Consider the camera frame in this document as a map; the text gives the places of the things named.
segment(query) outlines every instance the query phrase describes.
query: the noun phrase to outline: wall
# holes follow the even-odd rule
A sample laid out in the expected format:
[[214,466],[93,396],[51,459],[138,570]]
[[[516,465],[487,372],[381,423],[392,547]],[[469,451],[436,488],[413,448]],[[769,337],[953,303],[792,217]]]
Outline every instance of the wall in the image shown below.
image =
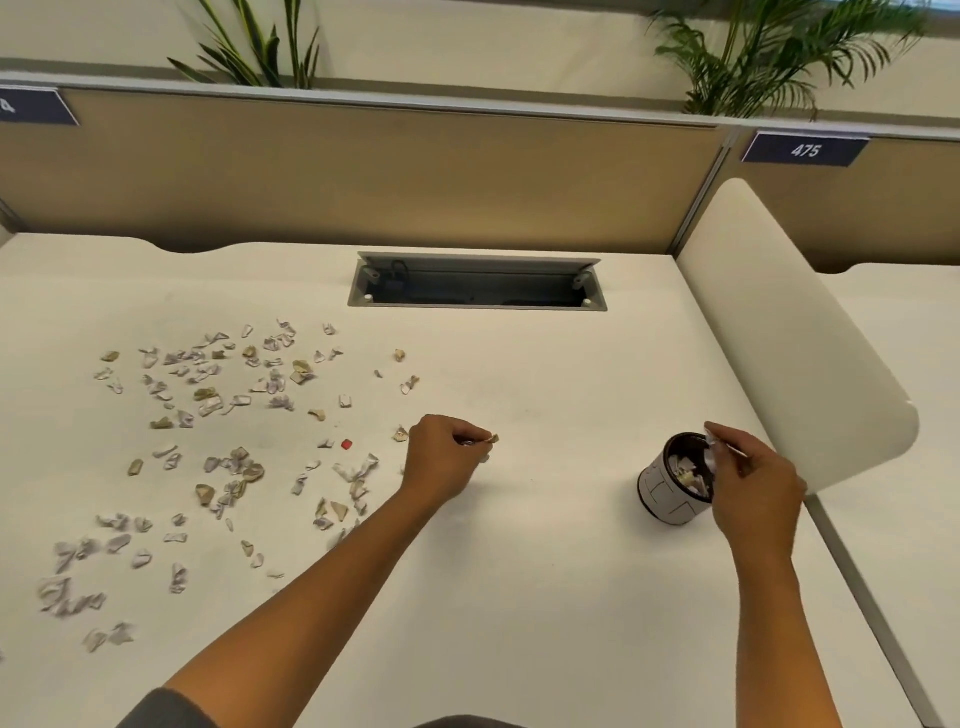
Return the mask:
[[[682,73],[654,57],[649,21],[625,13],[450,0],[314,2],[326,73],[338,78],[673,101],[687,89]],[[280,0],[253,4],[264,17],[282,17]],[[307,25],[313,12],[305,13]],[[197,17],[193,0],[3,0],[0,57],[156,73],[169,68],[167,56],[195,57]],[[700,27],[710,39],[725,33],[723,23]],[[960,117],[960,40],[926,39],[862,88],[830,88],[819,98],[823,109]]]

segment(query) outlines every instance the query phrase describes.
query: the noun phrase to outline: hand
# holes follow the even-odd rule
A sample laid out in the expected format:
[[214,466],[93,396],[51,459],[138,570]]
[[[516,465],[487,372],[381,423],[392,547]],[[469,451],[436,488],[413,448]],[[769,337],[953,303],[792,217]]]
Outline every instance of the hand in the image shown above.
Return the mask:
[[[460,445],[454,438],[472,440]],[[410,447],[401,491],[426,497],[436,507],[459,496],[493,445],[485,429],[443,415],[426,415],[410,428]]]
[[707,429],[721,441],[712,447],[717,466],[713,517],[737,567],[789,565],[806,483],[793,463],[753,435],[714,423]]

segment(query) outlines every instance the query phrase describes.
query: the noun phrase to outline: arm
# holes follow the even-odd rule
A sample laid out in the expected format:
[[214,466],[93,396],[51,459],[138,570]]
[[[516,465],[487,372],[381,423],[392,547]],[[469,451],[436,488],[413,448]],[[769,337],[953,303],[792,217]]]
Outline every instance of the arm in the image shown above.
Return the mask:
[[713,514],[740,583],[737,728],[841,728],[793,569],[806,484],[756,437],[713,423],[708,429],[722,441],[713,446]]
[[[454,436],[478,441],[458,445]],[[430,415],[411,428],[403,483],[286,589],[191,660],[166,686],[219,728],[293,726],[396,562],[492,446],[486,430]]]

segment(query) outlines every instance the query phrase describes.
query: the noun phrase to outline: dark blue sign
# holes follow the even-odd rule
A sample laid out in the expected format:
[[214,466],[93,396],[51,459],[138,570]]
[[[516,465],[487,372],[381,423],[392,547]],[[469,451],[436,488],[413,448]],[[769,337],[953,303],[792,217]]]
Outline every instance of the dark blue sign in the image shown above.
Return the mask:
[[0,121],[80,126],[55,88],[25,86],[0,85]]
[[849,167],[869,143],[870,138],[866,136],[757,132],[743,160],[766,164]]

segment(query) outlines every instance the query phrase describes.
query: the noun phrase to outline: white desktop surface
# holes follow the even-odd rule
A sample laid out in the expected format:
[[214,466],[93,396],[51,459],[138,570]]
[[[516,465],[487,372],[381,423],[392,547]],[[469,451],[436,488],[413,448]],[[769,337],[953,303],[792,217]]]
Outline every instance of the white desktop surface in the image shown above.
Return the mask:
[[929,725],[960,728],[960,268],[823,280],[913,398],[920,438],[821,501],[939,718]]
[[[267,568],[288,581],[324,553],[317,500],[346,498],[333,462],[381,458],[368,481],[375,508],[399,484],[396,426],[444,412],[501,442],[404,556],[300,725],[409,728],[475,714],[529,728],[732,728],[737,589],[726,543],[709,513],[673,528],[636,496],[637,475],[674,433],[706,418],[759,431],[673,259],[603,255],[605,313],[363,309],[347,307],[357,252],[251,243],[174,255],[130,239],[28,234],[0,249],[0,722],[113,725],[270,596]],[[296,412],[267,410],[255,395],[192,430],[148,428],[167,412],[139,382],[138,348],[186,349],[217,330],[239,341],[246,323],[259,346],[277,317],[299,332],[279,354],[286,372],[293,353],[346,352],[319,365],[318,380],[288,384]],[[324,336],[323,322],[339,333]],[[392,361],[395,348],[404,363]],[[111,366],[123,395],[92,377],[108,350],[121,352]],[[231,396],[266,374],[237,358],[204,384]],[[170,369],[150,374],[188,402],[192,388]],[[422,381],[403,397],[412,374]],[[338,409],[339,394],[351,409]],[[355,445],[317,450],[326,436]],[[172,472],[150,457],[167,442],[185,455]],[[203,461],[240,445],[267,476],[228,512],[231,534],[193,488],[220,491],[228,477],[204,475]],[[135,457],[147,464],[127,477]],[[292,496],[318,457],[324,465]],[[71,568],[75,594],[108,594],[103,610],[41,614],[36,583],[52,572],[54,542],[108,538],[94,515],[115,511],[155,526],[121,555]],[[189,517],[183,529],[169,523],[178,512]],[[189,541],[161,543],[174,530]],[[241,539],[265,554],[263,569],[251,570]],[[131,570],[141,547],[154,562]],[[182,595],[167,592],[175,561],[190,569]],[[796,563],[847,728],[918,725],[805,512]],[[84,652],[90,629],[120,620],[136,625],[135,643]]]

